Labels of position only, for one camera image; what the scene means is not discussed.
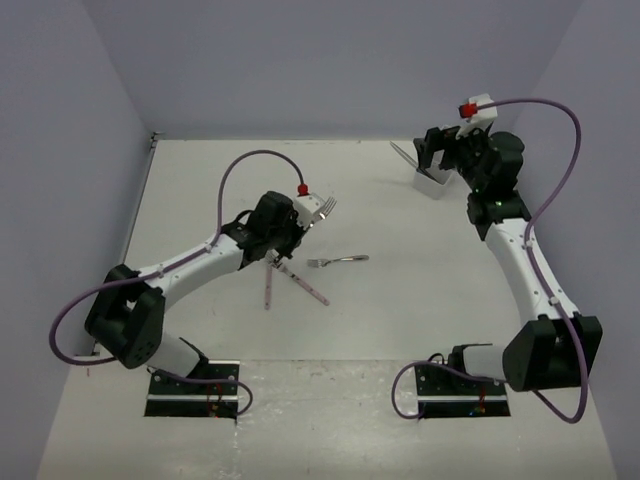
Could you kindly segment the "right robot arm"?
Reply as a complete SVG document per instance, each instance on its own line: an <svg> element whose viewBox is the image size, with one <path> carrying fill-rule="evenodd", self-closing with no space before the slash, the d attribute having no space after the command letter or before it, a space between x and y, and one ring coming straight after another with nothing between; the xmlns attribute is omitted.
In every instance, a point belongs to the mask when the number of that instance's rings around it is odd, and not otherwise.
<svg viewBox="0 0 640 480"><path fill-rule="evenodd" d="M583 387L593 366L602 326L568 298L544 258L532 215L517 190L524 144L507 133L431 128L413 141L418 170L457 172L470 188L467 216L496 258L516 302L522 327L506 345L453 348L448 385L467 393L481 379L518 392Z"/></svg>

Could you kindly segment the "pink handled knife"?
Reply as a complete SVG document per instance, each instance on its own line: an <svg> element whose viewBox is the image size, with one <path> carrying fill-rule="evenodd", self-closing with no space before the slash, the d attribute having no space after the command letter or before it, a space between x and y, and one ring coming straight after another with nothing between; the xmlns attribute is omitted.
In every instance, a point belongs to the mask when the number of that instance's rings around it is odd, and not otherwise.
<svg viewBox="0 0 640 480"><path fill-rule="evenodd" d="M264 290L264 309L270 310L272 303L272 282L273 267L270 264L266 266L265 290Z"/></svg>

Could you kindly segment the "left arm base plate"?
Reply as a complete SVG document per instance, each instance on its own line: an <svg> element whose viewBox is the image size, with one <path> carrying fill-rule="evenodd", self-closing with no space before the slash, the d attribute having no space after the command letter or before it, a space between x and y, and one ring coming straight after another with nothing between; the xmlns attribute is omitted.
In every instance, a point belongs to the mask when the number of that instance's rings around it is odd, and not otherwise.
<svg viewBox="0 0 640 480"><path fill-rule="evenodd" d="M223 383L223 380L239 379L239 361L211 361L204 368L203 378L215 382L207 385L179 382L151 369L149 372L145 417L237 419L238 386Z"/></svg>

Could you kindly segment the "black handled fork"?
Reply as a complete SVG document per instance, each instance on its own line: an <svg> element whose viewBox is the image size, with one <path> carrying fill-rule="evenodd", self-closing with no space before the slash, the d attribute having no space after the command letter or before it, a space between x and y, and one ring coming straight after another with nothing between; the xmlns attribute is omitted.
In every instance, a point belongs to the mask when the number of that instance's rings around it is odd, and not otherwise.
<svg viewBox="0 0 640 480"><path fill-rule="evenodd" d="M319 222L325 220L334 210L336 204L337 200L334 197L329 197L325 201L325 203L314 213L313 218L309 223L309 227L312 228Z"/></svg>

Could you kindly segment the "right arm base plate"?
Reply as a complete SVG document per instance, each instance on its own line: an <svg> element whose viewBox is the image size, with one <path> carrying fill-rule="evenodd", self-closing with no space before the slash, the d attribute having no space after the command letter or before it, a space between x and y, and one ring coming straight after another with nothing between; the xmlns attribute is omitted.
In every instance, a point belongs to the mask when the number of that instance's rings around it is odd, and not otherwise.
<svg viewBox="0 0 640 480"><path fill-rule="evenodd" d="M420 419L510 417L506 388L472 382L435 366L414 368Z"/></svg>

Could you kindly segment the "green handled knife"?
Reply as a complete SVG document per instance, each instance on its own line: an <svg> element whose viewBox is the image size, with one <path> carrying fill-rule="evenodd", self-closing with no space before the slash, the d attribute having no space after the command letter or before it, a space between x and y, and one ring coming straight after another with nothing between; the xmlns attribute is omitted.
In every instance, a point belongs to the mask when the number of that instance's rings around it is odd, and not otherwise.
<svg viewBox="0 0 640 480"><path fill-rule="evenodd" d="M414 170L419 169L418 162L395 142L390 141L391 148Z"/></svg>

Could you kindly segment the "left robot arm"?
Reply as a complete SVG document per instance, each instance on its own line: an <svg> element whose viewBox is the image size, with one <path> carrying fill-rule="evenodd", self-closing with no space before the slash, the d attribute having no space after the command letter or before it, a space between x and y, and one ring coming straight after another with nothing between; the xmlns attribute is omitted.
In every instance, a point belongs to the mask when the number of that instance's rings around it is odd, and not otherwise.
<svg viewBox="0 0 640 480"><path fill-rule="evenodd" d="M113 268L95 299L85 330L127 369L151 367L172 376L187 393L208 379L208 359L192 343L164 331L165 313L182 298L227 274L262 260L270 251L287 258L317 221L323 200L291 199L269 191L204 244L141 270Z"/></svg>

